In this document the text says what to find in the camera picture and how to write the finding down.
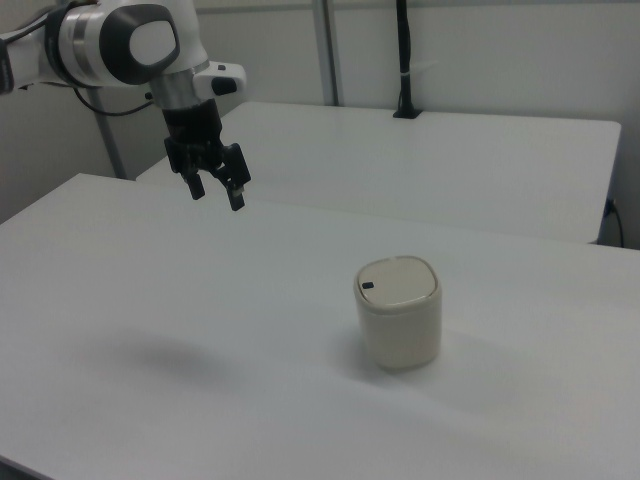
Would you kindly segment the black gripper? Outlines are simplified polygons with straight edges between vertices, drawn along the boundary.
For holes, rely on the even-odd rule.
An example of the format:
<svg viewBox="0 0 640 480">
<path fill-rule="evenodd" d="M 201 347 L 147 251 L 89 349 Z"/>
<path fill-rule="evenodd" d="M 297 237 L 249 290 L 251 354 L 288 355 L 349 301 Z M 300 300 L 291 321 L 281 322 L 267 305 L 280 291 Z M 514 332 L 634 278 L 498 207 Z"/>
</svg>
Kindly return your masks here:
<svg viewBox="0 0 640 480">
<path fill-rule="evenodd" d="M 205 195 L 198 171 L 211 170 L 225 187 L 231 209 L 242 209 L 244 186 L 251 181 L 251 174 L 240 145 L 223 146 L 221 142 L 222 122 L 216 102 L 211 99 L 185 109 L 163 109 L 162 115 L 169 132 L 164 144 L 171 170 L 182 177 L 192 198 Z"/>
</svg>

